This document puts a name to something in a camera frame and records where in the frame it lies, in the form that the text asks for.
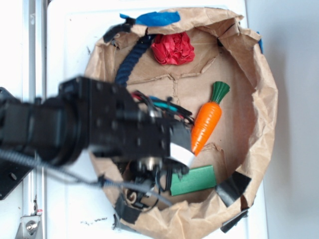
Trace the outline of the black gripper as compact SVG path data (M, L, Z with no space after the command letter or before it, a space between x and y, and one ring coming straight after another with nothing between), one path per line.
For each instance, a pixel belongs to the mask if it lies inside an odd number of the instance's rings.
M141 168L155 158L160 167L189 172L194 154L183 121L142 110L124 87L91 82L90 90L89 150L95 156L136 161Z

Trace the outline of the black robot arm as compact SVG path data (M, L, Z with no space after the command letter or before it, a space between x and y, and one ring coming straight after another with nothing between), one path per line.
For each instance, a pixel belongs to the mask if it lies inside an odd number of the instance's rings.
M190 129L150 102L139 105L126 88L85 77L63 82L44 103L5 99L0 105L0 146L53 165L73 163L86 149L117 164L187 173L195 158Z

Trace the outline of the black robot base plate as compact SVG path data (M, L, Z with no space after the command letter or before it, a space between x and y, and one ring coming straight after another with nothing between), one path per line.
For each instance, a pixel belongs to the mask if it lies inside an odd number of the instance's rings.
M7 89L0 89L0 199L6 197L31 171L18 163L28 140L29 110Z

